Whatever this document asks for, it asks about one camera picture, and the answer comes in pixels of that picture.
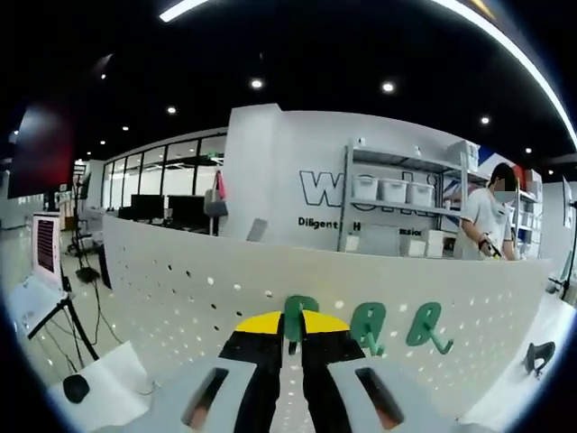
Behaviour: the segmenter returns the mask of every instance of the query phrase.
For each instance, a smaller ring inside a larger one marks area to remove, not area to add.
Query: perforated white panel
[[[379,338],[386,347],[383,362],[399,364],[451,417],[478,401],[517,351],[549,265],[330,253],[193,235],[111,216],[105,218],[105,249],[115,296],[125,308],[119,332],[133,341],[153,376],[217,355],[243,318],[281,310],[290,295],[311,296],[322,312],[347,322],[359,304],[378,301],[387,308]],[[405,344],[416,311],[428,301],[443,306],[436,330],[444,341],[454,338],[448,355],[432,342]],[[299,355],[286,355],[272,431],[312,430],[303,415],[299,365]]]

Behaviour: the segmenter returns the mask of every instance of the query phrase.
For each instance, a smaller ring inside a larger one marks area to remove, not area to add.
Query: bag
[[[225,198],[223,173],[217,171],[212,189],[209,189],[205,194],[205,214],[211,218],[226,217],[228,208]]]

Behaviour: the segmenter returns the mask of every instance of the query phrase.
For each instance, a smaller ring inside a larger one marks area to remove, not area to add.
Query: person
[[[461,227],[454,246],[457,259],[481,260],[491,257],[491,246],[504,259],[515,260],[510,212],[506,205],[515,200],[517,178],[513,169],[501,163],[493,171],[487,188],[474,190],[461,212]]]

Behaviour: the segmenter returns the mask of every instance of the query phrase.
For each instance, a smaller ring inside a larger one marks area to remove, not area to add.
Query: floor
[[[31,271],[31,235],[32,228],[29,226],[0,232],[0,286],[4,296],[9,296],[13,287],[22,282]],[[69,234],[63,233],[61,251],[65,251],[69,239]],[[97,282],[101,311],[110,323],[111,329],[101,316],[96,335],[98,317],[96,288],[77,278],[75,271],[78,269],[78,259],[63,254],[61,260],[64,274],[69,277],[72,291],[76,294],[73,302],[78,316],[89,340],[95,343],[96,353],[102,356],[120,344],[112,333],[115,328],[114,321],[108,319],[119,317],[121,314],[115,305],[114,294],[100,280]],[[91,267],[100,272],[97,256],[89,255],[88,260]],[[92,362],[91,356],[81,341],[78,341],[80,352],[78,356],[71,331],[67,316],[61,311],[32,340],[23,340],[28,359],[47,385],[60,382],[70,374],[72,366],[68,359],[77,369],[80,369],[82,365],[80,358],[84,364]]]

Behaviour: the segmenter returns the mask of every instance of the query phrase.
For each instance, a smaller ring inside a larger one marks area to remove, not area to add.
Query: white t-shirt
[[[471,221],[477,230],[486,233],[496,248],[503,253],[503,242],[511,240],[511,218],[505,205],[499,203],[486,188],[479,188],[469,194],[467,204],[461,211],[461,219]],[[479,246],[459,228],[454,243],[454,257],[463,260],[483,260],[487,256],[479,251]]]

